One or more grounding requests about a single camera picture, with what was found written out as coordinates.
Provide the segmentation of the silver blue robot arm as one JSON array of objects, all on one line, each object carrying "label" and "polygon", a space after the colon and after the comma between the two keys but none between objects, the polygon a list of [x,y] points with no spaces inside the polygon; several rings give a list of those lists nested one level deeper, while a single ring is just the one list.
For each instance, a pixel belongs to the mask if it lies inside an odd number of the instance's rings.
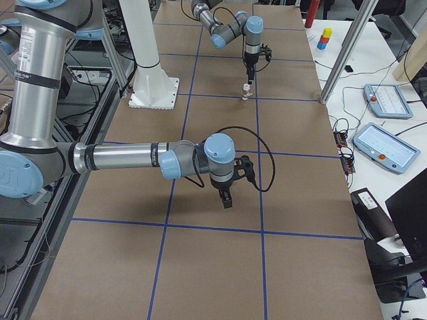
[{"label": "silver blue robot arm", "polygon": [[79,29],[101,37],[100,1],[17,1],[21,22],[15,96],[1,136],[1,194],[23,198],[69,175],[100,169],[158,167],[166,179],[207,173],[225,208],[236,178],[233,140],[216,133],[203,143],[86,145],[58,143],[53,126],[68,39]]},{"label": "silver blue robot arm", "polygon": [[256,64],[259,58],[264,57],[268,63],[272,58],[272,50],[262,43],[264,20],[246,11],[238,11],[231,14],[231,23],[222,23],[216,18],[216,11],[221,9],[219,4],[219,1],[192,1],[191,14],[187,18],[200,22],[209,31],[216,49],[223,49],[240,36],[244,38],[242,61],[251,85],[258,72]]}]

